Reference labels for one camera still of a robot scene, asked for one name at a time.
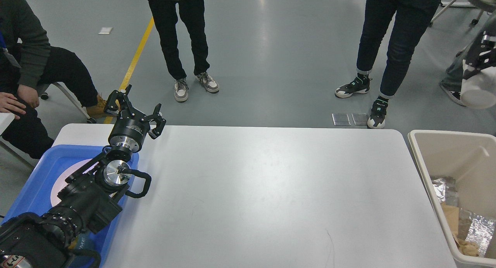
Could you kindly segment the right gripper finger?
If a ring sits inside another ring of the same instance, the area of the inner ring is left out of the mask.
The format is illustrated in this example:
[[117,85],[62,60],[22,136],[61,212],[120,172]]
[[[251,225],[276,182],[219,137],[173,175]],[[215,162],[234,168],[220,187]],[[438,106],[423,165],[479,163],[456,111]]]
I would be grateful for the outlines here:
[[470,79],[482,70],[496,65],[496,37],[482,34],[475,38],[463,62],[463,79]]

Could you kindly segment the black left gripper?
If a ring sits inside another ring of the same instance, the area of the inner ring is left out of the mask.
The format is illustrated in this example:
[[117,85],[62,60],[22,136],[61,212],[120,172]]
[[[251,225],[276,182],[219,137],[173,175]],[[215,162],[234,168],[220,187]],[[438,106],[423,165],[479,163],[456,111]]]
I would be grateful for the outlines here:
[[111,146],[123,146],[129,150],[141,150],[144,139],[148,133],[151,139],[158,138],[166,125],[158,103],[152,114],[144,116],[144,122],[133,120],[136,117],[135,109],[129,100],[129,92],[132,85],[126,86],[124,90],[114,90],[107,98],[104,113],[114,118],[115,124],[108,137]]

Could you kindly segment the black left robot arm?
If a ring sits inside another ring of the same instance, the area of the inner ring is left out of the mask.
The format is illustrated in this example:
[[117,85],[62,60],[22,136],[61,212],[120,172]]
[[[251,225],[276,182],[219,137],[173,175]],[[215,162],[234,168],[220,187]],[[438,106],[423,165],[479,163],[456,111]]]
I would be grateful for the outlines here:
[[122,196],[139,199],[149,191],[151,176],[131,169],[129,161],[139,152],[146,135],[158,138],[166,125],[157,104],[150,115],[134,108],[129,100],[132,86],[114,90],[104,110],[117,112],[108,145],[67,179],[57,194],[60,202],[39,216],[22,213],[1,226],[1,266],[5,268],[67,268],[76,257],[93,259],[97,268],[101,254],[72,247],[85,231],[96,234],[122,211]]

